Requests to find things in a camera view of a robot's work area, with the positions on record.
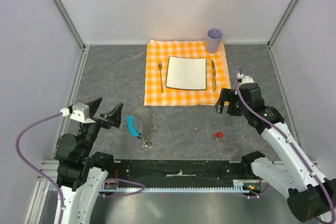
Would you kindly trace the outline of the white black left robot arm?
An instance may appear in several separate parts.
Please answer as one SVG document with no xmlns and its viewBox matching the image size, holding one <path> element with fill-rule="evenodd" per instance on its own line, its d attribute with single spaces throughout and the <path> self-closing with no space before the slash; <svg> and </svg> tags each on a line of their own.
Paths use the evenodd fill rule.
<svg viewBox="0 0 336 224">
<path fill-rule="evenodd" d="M 60 110 L 62 116 L 79 122 L 79 130 L 76 135 L 66 133 L 57 141 L 56 189 L 60 216 L 55 219 L 56 223 L 89 223 L 93 198 L 97 197 L 103 181 L 115 173 L 112 155 L 101 152 L 90 155 L 90 152 L 100 129 L 120 127 L 123 103 L 95 118 L 101 102 L 102 98 L 97 98 Z"/>
</svg>

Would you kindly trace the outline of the metal key organizer blue handle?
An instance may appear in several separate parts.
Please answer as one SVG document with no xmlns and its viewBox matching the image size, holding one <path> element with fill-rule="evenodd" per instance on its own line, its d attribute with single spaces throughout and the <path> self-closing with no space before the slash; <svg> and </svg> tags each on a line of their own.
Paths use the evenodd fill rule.
<svg viewBox="0 0 336 224">
<path fill-rule="evenodd" d="M 146 106 L 137 105 L 131 109 L 127 117 L 127 126 L 131 136 L 141 140 L 142 147 L 151 148 L 158 130 L 154 113 Z"/>
</svg>

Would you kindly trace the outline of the right aluminium frame post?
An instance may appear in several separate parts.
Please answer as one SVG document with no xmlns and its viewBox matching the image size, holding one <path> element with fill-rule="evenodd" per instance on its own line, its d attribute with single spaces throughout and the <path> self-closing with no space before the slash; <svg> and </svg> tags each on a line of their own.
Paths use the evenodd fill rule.
<svg viewBox="0 0 336 224">
<path fill-rule="evenodd" d="M 268 49 L 271 49 L 273 44 L 275 43 L 276 39 L 278 38 L 280 32 L 284 28 L 286 22 L 288 21 L 289 17 L 291 16 L 292 12 L 294 11 L 295 7 L 299 3 L 300 0 L 290 0 L 284 13 L 282 14 L 275 30 L 270 36 L 270 39 L 267 42 Z"/>
</svg>

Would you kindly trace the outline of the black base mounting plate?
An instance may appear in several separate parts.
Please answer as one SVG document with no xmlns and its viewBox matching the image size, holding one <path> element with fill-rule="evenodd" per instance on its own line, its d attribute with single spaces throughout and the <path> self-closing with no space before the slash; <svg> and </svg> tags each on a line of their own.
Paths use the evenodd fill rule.
<svg viewBox="0 0 336 224">
<path fill-rule="evenodd" d="M 114 162 L 108 179 L 125 179 L 146 188 L 229 187 L 235 180 L 259 181 L 241 162 L 221 160 L 140 160 Z"/>
</svg>

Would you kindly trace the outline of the gold knife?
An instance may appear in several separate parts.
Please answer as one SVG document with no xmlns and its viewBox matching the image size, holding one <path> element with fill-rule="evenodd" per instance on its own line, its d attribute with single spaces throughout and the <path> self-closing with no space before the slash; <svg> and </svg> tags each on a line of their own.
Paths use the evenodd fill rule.
<svg viewBox="0 0 336 224">
<path fill-rule="evenodd" d="M 215 92 L 216 87 L 217 87 L 217 84 L 216 84 L 216 68 L 215 68 L 215 63 L 214 63 L 213 60 L 211 61 L 211 63 L 212 63 L 212 90 Z"/>
</svg>

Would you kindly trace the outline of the orange white checkered cloth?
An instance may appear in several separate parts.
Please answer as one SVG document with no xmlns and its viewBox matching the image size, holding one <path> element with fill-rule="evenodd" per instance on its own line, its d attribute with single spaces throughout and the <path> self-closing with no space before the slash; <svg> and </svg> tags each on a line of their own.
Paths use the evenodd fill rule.
<svg viewBox="0 0 336 224">
<path fill-rule="evenodd" d="M 162 61 L 162 81 L 166 83 L 169 57 L 206 58 L 207 88 L 206 90 L 179 90 L 164 87 L 161 92 L 158 61 Z M 212 63 L 216 68 L 216 91 L 212 90 Z M 145 62 L 145 106 L 194 106 L 214 105 L 222 88 L 231 88 L 224 43 L 219 44 L 215 54 L 206 51 L 205 41 L 157 41 L 147 44 Z"/>
</svg>

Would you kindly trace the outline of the aluminium frame post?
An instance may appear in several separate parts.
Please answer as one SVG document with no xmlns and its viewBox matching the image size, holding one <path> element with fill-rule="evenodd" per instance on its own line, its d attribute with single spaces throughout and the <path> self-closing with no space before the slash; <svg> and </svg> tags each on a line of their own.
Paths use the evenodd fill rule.
<svg viewBox="0 0 336 224">
<path fill-rule="evenodd" d="M 86 49 L 86 45 L 83 42 L 81 36 L 79 35 L 73 21 L 71 20 L 62 0 L 52 0 L 53 3 L 55 4 L 56 8 L 58 9 L 62 19 L 64 20 L 66 26 L 68 27 L 68 29 L 70 30 L 73 38 L 75 39 L 76 43 L 78 44 L 78 46 L 80 47 L 81 51 L 85 51 Z"/>
<path fill-rule="evenodd" d="M 273 44 L 275 43 L 276 39 L 278 38 L 280 32 L 284 28 L 286 22 L 288 21 L 289 17 L 291 16 L 292 12 L 294 11 L 295 7 L 299 3 L 300 0 L 290 0 L 284 13 L 282 14 L 275 30 L 270 36 L 270 39 L 267 42 L 268 49 L 271 49 Z"/>
</svg>

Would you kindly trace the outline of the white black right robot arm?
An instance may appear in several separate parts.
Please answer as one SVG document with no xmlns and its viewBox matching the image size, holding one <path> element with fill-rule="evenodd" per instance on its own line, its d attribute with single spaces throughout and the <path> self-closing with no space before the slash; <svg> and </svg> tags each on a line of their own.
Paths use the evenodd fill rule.
<svg viewBox="0 0 336 224">
<path fill-rule="evenodd" d="M 242 157 L 241 174 L 248 179 L 262 178 L 286 199 L 292 214 L 301 222 L 331 213 L 335 223 L 335 179 L 328 179 L 307 157 L 291 134 L 279 111 L 266 106 L 258 84 L 239 83 L 236 89 L 223 88 L 215 105 L 222 113 L 243 116 L 275 150 L 284 172 L 259 151 Z"/>
</svg>

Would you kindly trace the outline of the lilac plastic cup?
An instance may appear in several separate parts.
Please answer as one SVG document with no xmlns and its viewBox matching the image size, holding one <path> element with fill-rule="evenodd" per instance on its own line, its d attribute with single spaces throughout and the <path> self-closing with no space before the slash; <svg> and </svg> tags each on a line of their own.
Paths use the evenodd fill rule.
<svg viewBox="0 0 336 224">
<path fill-rule="evenodd" d="M 213 28 L 207 32 L 206 50 L 208 53 L 214 54 L 217 51 L 218 46 L 222 41 L 222 37 L 223 33 L 219 29 Z"/>
</svg>

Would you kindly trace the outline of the white square plate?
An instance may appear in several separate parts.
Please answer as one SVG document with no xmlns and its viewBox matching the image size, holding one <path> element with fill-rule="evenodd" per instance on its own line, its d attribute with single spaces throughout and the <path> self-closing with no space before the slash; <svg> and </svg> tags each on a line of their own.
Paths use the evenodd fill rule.
<svg viewBox="0 0 336 224">
<path fill-rule="evenodd" d="M 206 90 L 206 58 L 169 57 L 166 87 L 179 90 Z"/>
</svg>

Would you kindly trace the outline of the left aluminium frame post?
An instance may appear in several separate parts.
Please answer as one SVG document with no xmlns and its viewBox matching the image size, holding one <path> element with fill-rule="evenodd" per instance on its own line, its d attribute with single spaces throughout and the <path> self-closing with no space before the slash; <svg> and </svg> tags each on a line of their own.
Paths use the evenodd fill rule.
<svg viewBox="0 0 336 224">
<path fill-rule="evenodd" d="M 81 36 L 79 35 L 73 21 L 71 20 L 62 0 L 52 0 L 53 3 L 55 4 L 56 8 L 58 9 L 62 19 L 64 20 L 66 26 L 68 27 L 68 29 L 70 30 L 73 38 L 75 39 L 76 43 L 78 44 L 78 46 L 80 47 L 81 51 L 85 51 L 86 49 L 86 45 L 83 42 Z"/>
</svg>

